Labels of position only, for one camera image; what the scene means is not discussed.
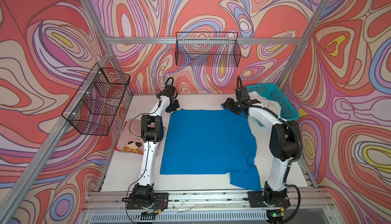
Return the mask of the blue t shirt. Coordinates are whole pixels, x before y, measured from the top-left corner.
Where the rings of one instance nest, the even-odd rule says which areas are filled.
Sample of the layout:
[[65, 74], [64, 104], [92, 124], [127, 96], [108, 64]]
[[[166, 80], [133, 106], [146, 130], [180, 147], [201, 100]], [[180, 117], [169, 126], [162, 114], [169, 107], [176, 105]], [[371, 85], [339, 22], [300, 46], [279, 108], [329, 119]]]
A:
[[162, 175], [229, 174], [234, 186], [261, 190], [256, 138], [229, 110], [179, 110], [170, 116]]

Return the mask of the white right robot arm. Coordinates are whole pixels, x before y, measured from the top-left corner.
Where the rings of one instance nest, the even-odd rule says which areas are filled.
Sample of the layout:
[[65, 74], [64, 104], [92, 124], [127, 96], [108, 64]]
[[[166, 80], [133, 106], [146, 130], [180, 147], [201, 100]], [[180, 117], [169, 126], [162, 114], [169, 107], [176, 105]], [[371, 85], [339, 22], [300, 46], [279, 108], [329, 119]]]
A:
[[[262, 123], [271, 132], [269, 148], [273, 155], [271, 173], [262, 191], [249, 191], [248, 201], [252, 208], [269, 207], [279, 210], [267, 210], [270, 223], [284, 224], [293, 219], [301, 205], [301, 193], [294, 184], [287, 183], [287, 177], [293, 162], [301, 158], [302, 143], [299, 125], [295, 120], [286, 120], [267, 108], [258, 99], [251, 99], [241, 78], [237, 77], [236, 99], [229, 98], [223, 108], [239, 116], [251, 116]], [[284, 212], [291, 206], [288, 189], [297, 192], [297, 204], [293, 213], [284, 218]]]

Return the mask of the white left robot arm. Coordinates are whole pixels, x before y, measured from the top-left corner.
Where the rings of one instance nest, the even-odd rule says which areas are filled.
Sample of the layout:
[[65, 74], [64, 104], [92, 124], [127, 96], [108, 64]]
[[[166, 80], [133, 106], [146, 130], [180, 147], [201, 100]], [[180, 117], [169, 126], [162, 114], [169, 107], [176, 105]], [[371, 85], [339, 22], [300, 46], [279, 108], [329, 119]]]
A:
[[162, 198], [154, 196], [154, 167], [158, 147], [164, 139], [163, 115], [180, 108], [177, 96], [174, 78], [169, 77], [163, 90], [156, 94], [157, 102], [152, 110], [141, 114], [141, 132], [138, 137], [143, 141], [143, 161], [137, 181], [130, 185], [133, 189], [129, 189], [127, 197], [122, 200], [126, 210], [153, 207], [162, 210], [166, 207]]

